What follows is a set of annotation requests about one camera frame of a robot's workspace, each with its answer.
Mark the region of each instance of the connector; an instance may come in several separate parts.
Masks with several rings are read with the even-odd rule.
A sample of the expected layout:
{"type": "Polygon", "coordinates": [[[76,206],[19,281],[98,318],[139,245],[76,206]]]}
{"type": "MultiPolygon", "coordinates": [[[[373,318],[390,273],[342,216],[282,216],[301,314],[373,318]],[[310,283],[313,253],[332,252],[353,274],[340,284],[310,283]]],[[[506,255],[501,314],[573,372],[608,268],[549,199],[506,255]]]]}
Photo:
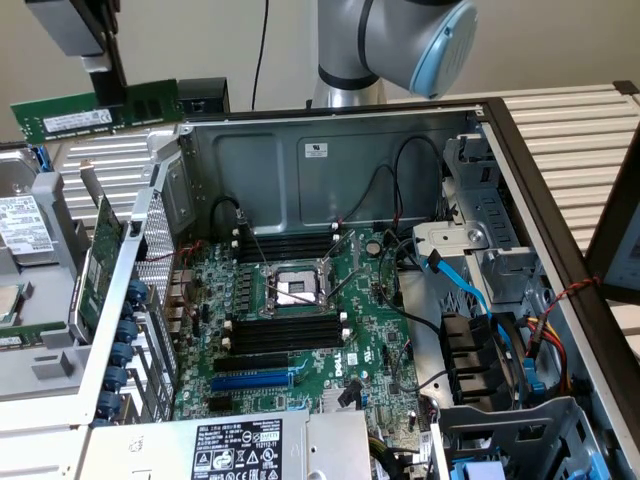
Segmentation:
{"type": "Polygon", "coordinates": [[[291,387],[292,384],[293,375],[290,375],[287,370],[276,370],[273,372],[215,377],[211,380],[211,391],[224,392],[249,388],[291,387]]]}

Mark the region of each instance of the black pcie slot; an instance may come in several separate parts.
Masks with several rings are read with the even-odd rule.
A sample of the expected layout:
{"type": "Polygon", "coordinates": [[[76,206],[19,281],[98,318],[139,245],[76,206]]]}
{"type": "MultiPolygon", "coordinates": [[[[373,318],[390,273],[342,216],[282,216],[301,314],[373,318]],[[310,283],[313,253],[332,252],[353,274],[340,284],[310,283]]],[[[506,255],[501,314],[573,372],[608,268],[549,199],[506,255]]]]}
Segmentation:
{"type": "Polygon", "coordinates": [[[268,368],[287,368],[288,366],[289,355],[286,353],[255,355],[251,357],[216,358],[213,361],[213,370],[216,373],[264,370],[268,368]]]}

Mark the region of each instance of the yellow wire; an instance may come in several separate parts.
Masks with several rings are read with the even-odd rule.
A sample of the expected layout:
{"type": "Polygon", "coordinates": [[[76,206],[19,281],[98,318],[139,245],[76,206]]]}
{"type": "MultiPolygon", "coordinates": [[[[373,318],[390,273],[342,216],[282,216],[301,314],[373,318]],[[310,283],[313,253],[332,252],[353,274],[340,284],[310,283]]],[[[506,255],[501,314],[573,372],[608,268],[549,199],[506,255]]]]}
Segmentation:
{"type": "MultiPolygon", "coordinates": [[[[538,323],[538,319],[535,317],[529,317],[528,320],[532,323],[538,323]]],[[[558,332],[556,332],[556,330],[548,321],[547,321],[547,324],[545,325],[545,329],[548,329],[549,333],[553,335],[556,338],[556,340],[558,340],[558,342],[562,343],[562,341],[560,340],[560,336],[558,335],[558,332]]],[[[571,390],[571,377],[569,376],[569,368],[567,368],[567,388],[571,390]]]]}

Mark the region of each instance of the black ram slot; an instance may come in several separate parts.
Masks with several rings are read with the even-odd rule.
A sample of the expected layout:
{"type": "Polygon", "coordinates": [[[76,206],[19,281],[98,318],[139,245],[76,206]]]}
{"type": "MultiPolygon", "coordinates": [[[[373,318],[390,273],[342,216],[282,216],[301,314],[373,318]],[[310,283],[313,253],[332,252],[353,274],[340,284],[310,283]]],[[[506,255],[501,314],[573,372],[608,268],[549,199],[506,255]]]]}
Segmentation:
{"type": "Polygon", "coordinates": [[[322,333],[327,331],[340,331],[340,325],[338,322],[331,320],[323,320],[317,323],[303,323],[303,324],[290,324],[284,323],[280,325],[256,325],[255,327],[237,326],[234,325],[233,336],[237,338],[244,337],[261,337],[261,336],[276,336],[276,335],[313,335],[316,333],[322,333]]]}
{"type": "MultiPolygon", "coordinates": [[[[278,237],[261,237],[260,248],[269,261],[300,260],[323,257],[333,245],[332,234],[304,234],[278,237]]],[[[262,256],[250,236],[242,236],[240,263],[253,263],[262,260],[262,256]]]]}
{"type": "Polygon", "coordinates": [[[251,320],[251,321],[234,321],[233,322],[233,331],[236,332],[238,330],[251,330],[256,331],[258,328],[275,328],[281,327],[283,325],[292,325],[296,327],[300,327],[304,325],[304,327],[308,327],[313,324],[320,323],[332,323],[333,325],[339,325],[338,316],[335,314],[331,315],[316,315],[316,316],[307,316],[307,317],[285,317],[285,318],[273,318],[273,319],[265,319],[265,320],[251,320]]]}
{"type": "Polygon", "coordinates": [[[232,352],[236,355],[251,355],[271,352],[293,352],[297,350],[315,350],[318,348],[342,347],[344,342],[337,335],[327,338],[315,338],[312,340],[291,340],[289,342],[262,342],[234,345],[232,352]]]}
{"type": "Polygon", "coordinates": [[[232,352],[238,354],[288,352],[343,345],[337,316],[278,318],[233,322],[232,352]]]}
{"type": "Polygon", "coordinates": [[[286,353],[256,355],[252,357],[216,358],[213,361],[213,370],[216,373],[264,370],[267,368],[287,368],[288,366],[289,355],[286,353]]]}

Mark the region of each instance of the sticker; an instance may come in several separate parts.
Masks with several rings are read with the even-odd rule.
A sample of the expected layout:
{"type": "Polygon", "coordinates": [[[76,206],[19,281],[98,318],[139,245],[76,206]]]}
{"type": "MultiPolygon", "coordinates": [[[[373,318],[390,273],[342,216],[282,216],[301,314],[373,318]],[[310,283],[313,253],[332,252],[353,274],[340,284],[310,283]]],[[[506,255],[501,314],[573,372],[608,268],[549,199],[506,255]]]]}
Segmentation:
{"type": "Polygon", "coordinates": [[[0,198],[0,235],[14,255],[53,250],[38,204],[30,195],[0,198]]]}
{"type": "Polygon", "coordinates": [[[282,420],[200,425],[192,480],[282,478],[282,420]]]}
{"type": "Polygon", "coordinates": [[[17,347],[20,345],[22,345],[22,339],[20,337],[0,338],[0,348],[17,347]]]}
{"type": "Polygon", "coordinates": [[[431,458],[431,432],[420,434],[420,460],[419,463],[428,463],[431,458]]]}
{"type": "Polygon", "coordinates": [[[328,143],[305,143],[304,145],[304,156],[307,158],[324,158],[328,155],[328,143]]]}
{"type": "Polygon", "coordinates": [[[94,125],[105,125],[113,123],[111,112],[106,108],[93,110],[91,112],[72,113],[60,117],[43,118],[47,132],[55,133],[63,130],[74,130],[76,128],[92,127],[94,125]]]}

